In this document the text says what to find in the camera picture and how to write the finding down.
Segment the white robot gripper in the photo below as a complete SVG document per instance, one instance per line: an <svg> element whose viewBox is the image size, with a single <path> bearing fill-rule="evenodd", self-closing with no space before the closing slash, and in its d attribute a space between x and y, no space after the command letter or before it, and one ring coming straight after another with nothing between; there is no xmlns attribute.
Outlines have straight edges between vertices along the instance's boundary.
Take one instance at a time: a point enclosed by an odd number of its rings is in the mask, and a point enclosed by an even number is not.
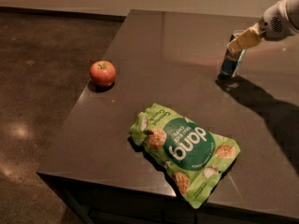
<svg viewBox="0 0 299 224"><path fill-rule="evenodd" d="M281 0L268 8L258 23L228 43L227 49L237 53L267 41L279 41L299 33L299 0Z"/></svg>

